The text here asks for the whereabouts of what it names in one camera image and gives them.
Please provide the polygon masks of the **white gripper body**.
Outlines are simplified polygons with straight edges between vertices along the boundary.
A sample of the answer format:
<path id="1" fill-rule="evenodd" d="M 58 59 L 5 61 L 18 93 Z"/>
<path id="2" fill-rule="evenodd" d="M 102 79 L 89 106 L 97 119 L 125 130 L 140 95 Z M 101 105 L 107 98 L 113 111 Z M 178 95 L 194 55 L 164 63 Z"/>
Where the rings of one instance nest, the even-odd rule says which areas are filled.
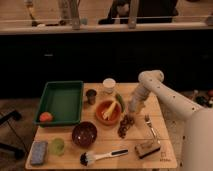
<path id="1" fill-rule="evenodd" d="M 139 113 L 144 107 L 144 101 L 146 100 L 147 95 L 144 92 L 134 91 L 129 101 L 129 111 L 131 113 Z"/>

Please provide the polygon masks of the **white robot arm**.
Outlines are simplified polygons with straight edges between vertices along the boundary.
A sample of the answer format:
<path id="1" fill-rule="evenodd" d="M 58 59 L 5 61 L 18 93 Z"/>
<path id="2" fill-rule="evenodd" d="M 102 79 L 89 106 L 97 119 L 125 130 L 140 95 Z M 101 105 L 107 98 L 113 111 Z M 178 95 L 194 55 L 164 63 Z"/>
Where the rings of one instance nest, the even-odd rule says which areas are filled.
<path id="1" fill-rule="evenodd" d="M 138 113 L 153 92 L 170 110 L 185 121 L 180 171 L 213 171 L 213 108 L 205 108 L 163 84 L 161 70 L 143 71 L 129 102 Z"/>

